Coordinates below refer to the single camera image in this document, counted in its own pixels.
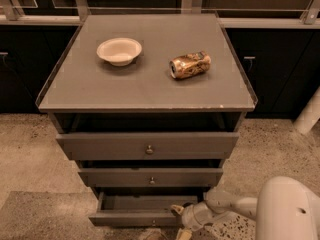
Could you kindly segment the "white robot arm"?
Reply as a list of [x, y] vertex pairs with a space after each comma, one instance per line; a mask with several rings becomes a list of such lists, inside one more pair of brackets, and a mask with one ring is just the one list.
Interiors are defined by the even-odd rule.
[[202, 202], [186, 207], [173, 205], [183, 227], [176, 240], [190, 240], [207, 224], [238, 214], [256, 222], [255, 240], [319, 240], [320, 197], [301, 182], [284, 176], [269, 179], [259, 195], [241, 197], [217, 188]]

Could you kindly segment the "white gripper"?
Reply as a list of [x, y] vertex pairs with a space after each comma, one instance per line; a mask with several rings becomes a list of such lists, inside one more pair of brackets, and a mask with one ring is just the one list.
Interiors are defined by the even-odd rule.
[[171, 210], [181, 215], [182, 224], [187, 228], [178, 230], [176, 240], [190, 240], [192, 231], [198, 231], [205, 225], [222, 220], [227, 215], [226, 212], [217, 213], [211, 210], [205, 202], [192, 204], [185, 208], [180, 205], [172, 205]]

